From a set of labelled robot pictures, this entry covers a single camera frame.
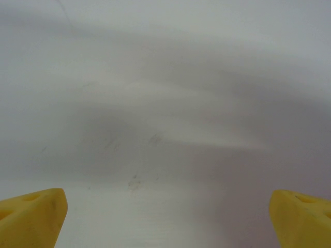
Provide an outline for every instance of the white wall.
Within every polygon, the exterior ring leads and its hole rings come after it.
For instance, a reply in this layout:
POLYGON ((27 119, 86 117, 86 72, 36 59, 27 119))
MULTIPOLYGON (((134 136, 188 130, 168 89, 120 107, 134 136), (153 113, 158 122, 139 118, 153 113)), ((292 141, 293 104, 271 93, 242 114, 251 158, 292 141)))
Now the white wall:
POLYGON ((331 198, 327 1, 0 4, 0 197, 64 188, 57 247, 279 247, 331 198))

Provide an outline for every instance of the yellow plastic piece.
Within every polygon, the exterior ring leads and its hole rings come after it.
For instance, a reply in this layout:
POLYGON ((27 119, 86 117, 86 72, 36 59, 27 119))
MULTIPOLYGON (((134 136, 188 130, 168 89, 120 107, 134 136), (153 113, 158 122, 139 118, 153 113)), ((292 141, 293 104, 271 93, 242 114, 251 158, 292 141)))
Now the yellow plastic piece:
POLYGON ((269 213, 282 248, 331 247, 331 201, 278 190, 269 213))
POLYGON ((0 201, 0 247, 54 247, 67 210, 63 189, 0 201))

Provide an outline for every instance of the white surface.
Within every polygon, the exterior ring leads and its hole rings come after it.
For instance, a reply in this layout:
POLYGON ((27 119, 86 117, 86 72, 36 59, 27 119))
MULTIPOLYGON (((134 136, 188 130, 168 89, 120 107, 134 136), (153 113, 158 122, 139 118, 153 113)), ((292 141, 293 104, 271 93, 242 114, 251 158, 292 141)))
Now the white surface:
POLYGON ((329 2, 0 4, 0 197, 64 188, 57 247, 279 247, 330 198, 329 2))

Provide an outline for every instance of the yellow object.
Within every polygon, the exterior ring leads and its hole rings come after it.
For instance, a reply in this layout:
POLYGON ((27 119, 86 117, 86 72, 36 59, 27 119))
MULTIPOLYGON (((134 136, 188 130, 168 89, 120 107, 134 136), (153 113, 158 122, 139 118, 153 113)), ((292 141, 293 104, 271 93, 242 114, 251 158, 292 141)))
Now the yellow object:
POLYGON ((67 209, 63 189, 48 189, 0 201, 0 247, 54 247, 67 209))
POLYGON ((282 248, 331 247, 331 201, 278 190, 269 213, 282 248))

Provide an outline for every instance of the white background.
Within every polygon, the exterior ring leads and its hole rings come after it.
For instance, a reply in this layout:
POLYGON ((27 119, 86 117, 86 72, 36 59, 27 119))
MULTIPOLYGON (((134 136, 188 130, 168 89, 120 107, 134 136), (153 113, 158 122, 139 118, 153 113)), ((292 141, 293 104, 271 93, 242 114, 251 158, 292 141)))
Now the white background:
POLYGON ((2 0, 0 197, 64 188, 56 247, 279 247, 331 198, 331 2, 2 0))

